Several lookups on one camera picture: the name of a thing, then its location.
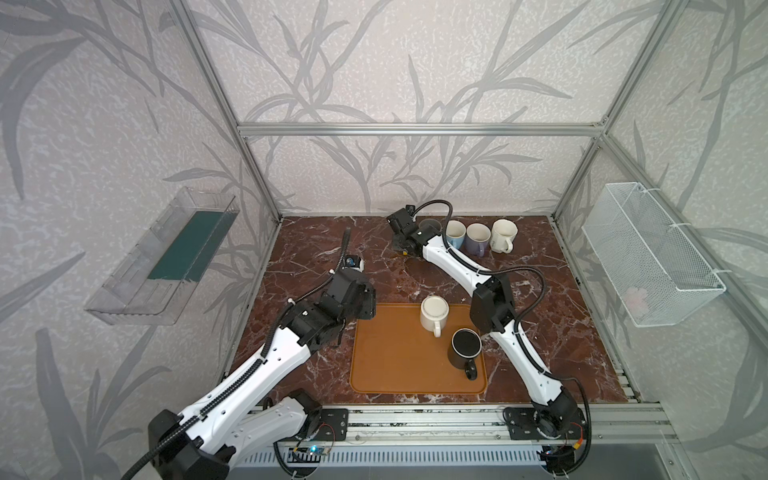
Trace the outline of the grey mug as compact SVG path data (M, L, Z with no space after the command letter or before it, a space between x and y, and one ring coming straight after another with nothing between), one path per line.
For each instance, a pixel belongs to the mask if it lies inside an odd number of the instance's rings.
M419 223L419 229L423 232L427 233L433 233L435 235L441 235L442 234L442 225L441 223L432 218L427 218L422 220Z

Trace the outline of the light blue mug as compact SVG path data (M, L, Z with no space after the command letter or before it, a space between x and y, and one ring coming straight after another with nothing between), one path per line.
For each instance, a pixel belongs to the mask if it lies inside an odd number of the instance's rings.
M456 249L460 250L465 237L467 229L466 226L458 220L450 220L445 228L445 236L448 244Z

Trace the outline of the purple mug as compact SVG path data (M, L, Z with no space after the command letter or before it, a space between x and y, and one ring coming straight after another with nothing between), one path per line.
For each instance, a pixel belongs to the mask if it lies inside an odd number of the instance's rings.
M491 230L484 224L472 223L466 228L465 250L469 255L483 257L489 250Z

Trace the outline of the cream white mug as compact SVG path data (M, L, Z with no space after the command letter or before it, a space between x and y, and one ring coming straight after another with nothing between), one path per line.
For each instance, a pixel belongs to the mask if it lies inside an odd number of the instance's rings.
M420 305L421 326L431 332L435 338L440 338L450 313L448 302L437 295L426 297Z

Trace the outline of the white faceted mug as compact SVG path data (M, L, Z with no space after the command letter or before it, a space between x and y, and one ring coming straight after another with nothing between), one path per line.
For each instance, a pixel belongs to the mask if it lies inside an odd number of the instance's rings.
M492 235L489 245L495 253L511 253L514 249L514 240L518 234L517 225L507 219L498 219L493 223Z

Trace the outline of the black mug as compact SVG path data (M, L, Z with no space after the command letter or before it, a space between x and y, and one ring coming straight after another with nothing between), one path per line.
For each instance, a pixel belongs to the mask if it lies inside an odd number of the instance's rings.
M466 378L474 381L478 378L476 358L482 351L482 341L477 332L461 328L454 332L447 350L448 361L461 370Z

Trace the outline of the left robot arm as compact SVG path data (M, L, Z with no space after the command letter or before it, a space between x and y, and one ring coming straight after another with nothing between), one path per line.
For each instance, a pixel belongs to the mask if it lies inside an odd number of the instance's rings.
M376 292L364 261L342 238L337 266L320 285L287 301L255 354L209 393L179 413L163 410L148 426L149 450L125 473L151 465L164 479L224 479L261 447L298 434L320 405L294 393L255 408L289 373L327 345L339 346L346 326L375 315Z

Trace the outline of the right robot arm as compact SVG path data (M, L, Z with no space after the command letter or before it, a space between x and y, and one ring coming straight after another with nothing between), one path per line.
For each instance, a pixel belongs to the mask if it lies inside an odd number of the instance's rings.
M424 208L443 204L448 207L440 229L421 228L417 214ZM406 256L422 258L439 267L457 281L471 296L470 319L483 335L491 336L502 348L523 380L536 411L536 428L556 439L566 433L578 416L577 401L563 385L564 379L544 364L522 327L522 319L543 300L546 279L534 267L517 266L489 270L453 247L447 238L447 226L453 212L446 200L431 200L420 206L407 205L387 217L393 232L394 249ZM531 305L517 312L508 275L530 272L539 278L540 293Z

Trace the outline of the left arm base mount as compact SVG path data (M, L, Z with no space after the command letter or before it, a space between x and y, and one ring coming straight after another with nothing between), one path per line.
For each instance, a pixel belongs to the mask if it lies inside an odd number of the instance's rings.
M349 410L322 408L310 413L294 436L296 440L336 442L346 439Z

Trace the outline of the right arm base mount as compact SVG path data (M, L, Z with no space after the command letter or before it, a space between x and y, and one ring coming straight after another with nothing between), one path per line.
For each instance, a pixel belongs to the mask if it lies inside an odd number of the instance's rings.
M546 418L533 407L505 407L502 420L511 440L575 441L583 438L586 417L578 409L568 420Z

